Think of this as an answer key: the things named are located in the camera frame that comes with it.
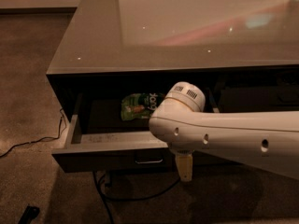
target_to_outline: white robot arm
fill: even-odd
[[[182,181],[192,180],[195,150],[299,179],[299,111],[203,113],[205,102],[197,87],[179,82],[149,120],[176,155]]]

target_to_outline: snack bag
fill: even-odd
[[[121,119],[149,119],[163,101],[162,93],[133,93],[121,101]]]

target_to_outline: wire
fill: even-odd
[[[34,140],[34,141],[28,141],[28,142],[25,142],[25,143],[14,145],[8,151],[6,151],[5,153],[1,154],[0,158],[4,158],[15,147],[20,147],[20,146],[25,146],[25,145],[32,145],[32,144],[36,144],[36,143],[40,143],[40,142],[49,142],[49,141],[53,141],[53,140],[56,140],[56,139],[60,139],[61,135],[63,134],[64,130],[66,129],[66,121],[65,121],[65,117],[64,117],[64,113],[63,113],[63,109],[62,108],[59,110],[59,112],[61,113],[61,117],[60,117],[60,120],[59,120],[57,137],[47,137],[46,136],[46,137],[42,137],[42,138]]]
[[[110,202],[139,202],[139,201],[145,201],[145,200],[148,200],[148,199],[152,199],[152,198],[156,198],[158,196],[161,196],[162,194],[166,193],[167,191],[169,191],[171,188],[173,188],[177,183],[179,183],[180,181],[180,178],[178,180],[176,180],[172,185],[170,185],[167,189],[161,191],[161,192],[158,192],[154,195],[151,195],[151,196],[148,196],[148,197],[142,197],[142,198],[112,198],[112,197],[108,197],[106,196],[102,190],[101,190],[101,187],[102,187],[102,184],[104,183],[104,178],[105,178],[105,175],[102,175],[100,177],[100,179],[97,181],[96,180],[96,172],[93,172],[93,181],[94,181],[94,185],[104,203],[104,206],[107,210],[107,213],[109,215],[109,219],[110,219],[110,223],[113,224],[114,221],[113,221],[113,217],[112,217],[112,214],[111,214],[111,211],[107,205],[107,201],[110,201]]]

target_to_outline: concrete floor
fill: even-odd
[[[56,136],[58,103],[46,71],[71,15],[0,16],[0,151]],[[91,173],[65,174],[51,156],[61,139],[14,149],[0,159],[0,223],[109,223]],[[177,173],[117,175],[107,194],[159,192]],[[299,181],[243,165],[194,167],[193,181],[144,202],[109,203],[116,223],[298,223]]]

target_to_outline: drawer handle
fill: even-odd
[[[137,164],[155,164],[155,163],[161,163],[163,162],[163,159],[160,159],[158,161],[135,161]]]

